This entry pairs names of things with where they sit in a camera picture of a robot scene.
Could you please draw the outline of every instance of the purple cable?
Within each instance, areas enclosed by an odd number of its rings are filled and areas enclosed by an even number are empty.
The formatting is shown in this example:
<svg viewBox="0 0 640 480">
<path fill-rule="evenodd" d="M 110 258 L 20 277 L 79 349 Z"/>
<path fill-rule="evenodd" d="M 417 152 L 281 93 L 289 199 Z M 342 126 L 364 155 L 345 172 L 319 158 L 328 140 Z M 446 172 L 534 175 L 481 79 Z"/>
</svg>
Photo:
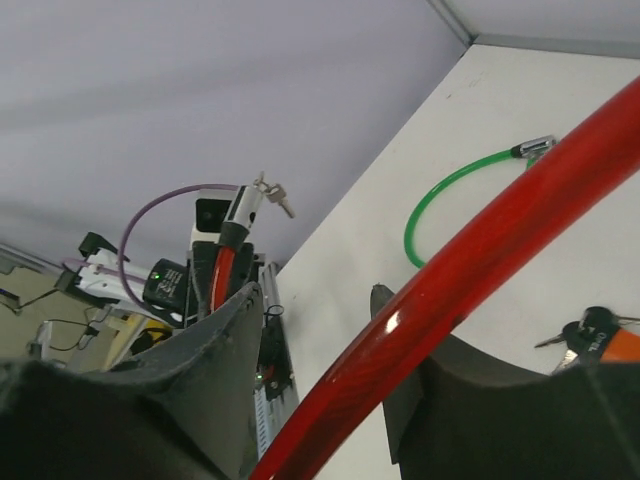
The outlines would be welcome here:
<svg viewBox="0 0 640 480">
<path fill-rule="evenodd" d="M 131 301 L 144 310 L 149 310 L 149 305 L 145 305 L 145 303 L 136 297 L 136 294 L 131 290 L 129 286 L 129 282 L 127 281 L 127 275 L 124 271 L 124 251 L 127 246 L 127 242 L 129 241 L 129 237 L 131 236 L 131 232 L 133 231 L 136 224 L 140 221 L 140 219 L 153 207 L 161 204 L 162 202 L 169 200 L 171 198 L 177 197 L 178 195 L 183 195 L 185 193 L 197 192 L 199 190 L 237 190 L 239 187 L 237 185 L 227 185 L 222 183 L 204 183 L 201 185 L 191 185 L 190 187 L 182 187 L 177 190 L 173 190 L 172 192 L 165 193 L 164 195 L 156 198 L 155 200 L 151 200 L 144 207 L 142 207 L 138 213 L 136 213 L 127 228 L 124 229 L 124 233 L 122 234 L 122 240 L 120 240 L 120 246 L 118 248 L 118 276 L 120 277 L 120 282 L 122 282 L 122 288 L 126 292 L 127 296 L 131 299 Z"/>
<path fill-rule="evenodd" d="M 112 268 L 108 268 L 105 267 L 104 265 L 101 265 L 99 263 L 90 263 L 87 262 L 85 260 L 77 260 L 75 258 L 65 258 L 64 260 L 62 260 L 62 266 L 69 269 L 69 270 L 73 270 L 72 268 L 69 267 L 69 263 L 71 264 L 76 264 L 76 265 L 80 265 L 81 267 L 91 267 L 92 265 L 95 265 L 97 267 L 96 271 L 98 273 L 106 273 L 107 275 L 113 275 L 115 277 L 118 277 L 118 271 L 114 270 Z M 145 278 L 142 277 L 138 277 L 136 275 L 131 275 L 130 273 L 126 274 L 127 276 L 127 280 L 131 281 L 131 282 L 135 282 L 135 283 L 141 283 L 142 285 L 144 285 L 147 280 Z"/>
</svg>

